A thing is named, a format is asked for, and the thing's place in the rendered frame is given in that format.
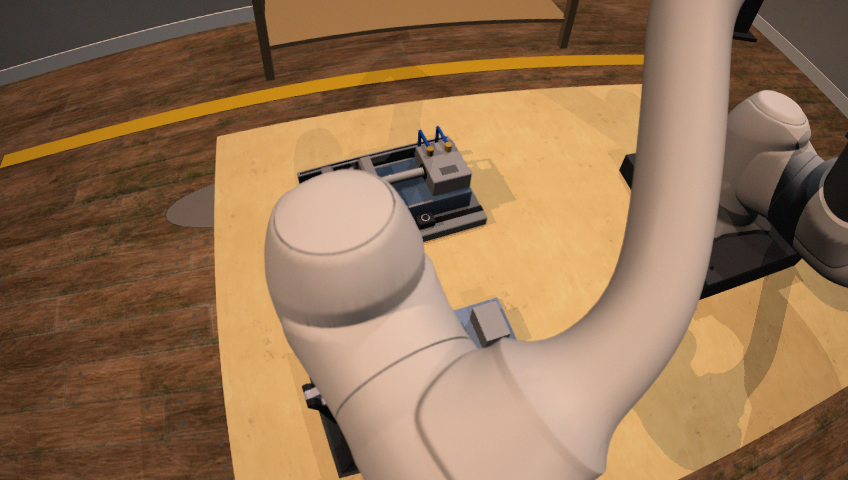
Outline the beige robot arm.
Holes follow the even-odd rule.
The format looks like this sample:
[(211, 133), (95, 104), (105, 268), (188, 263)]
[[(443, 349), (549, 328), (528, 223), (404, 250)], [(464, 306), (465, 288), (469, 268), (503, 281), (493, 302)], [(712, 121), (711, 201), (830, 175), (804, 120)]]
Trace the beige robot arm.
[(555, 336), (478, 349), (408, 207), (375, 174), (327, 172), (276, 202), (268, 291), (364, 480), (599, 478), (686, 334), (721, 238), (771, 223), (848, 288), (848, 143), (824, 161), (800, 106), (771, 90), (728, 114), (744, 1), (651, 0), (618, 262)]

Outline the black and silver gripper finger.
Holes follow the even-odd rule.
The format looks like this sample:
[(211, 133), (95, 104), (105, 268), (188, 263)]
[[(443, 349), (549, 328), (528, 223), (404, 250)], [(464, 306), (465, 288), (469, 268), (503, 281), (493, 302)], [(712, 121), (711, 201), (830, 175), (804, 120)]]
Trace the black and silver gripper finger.
[(324, 416), (326, 416), (329, 420), (331, 420), (334, 424), (337, 424), (335, 418), (330, 412), (328, 406), (325, 404), (323, 398), (319, 394), (318, 390), (314, 386), (314, 384), (307, 383), (302, 385), (304, 397), (307, 403), (307, 407), (309, 409), (314, 409), (320, 411)]

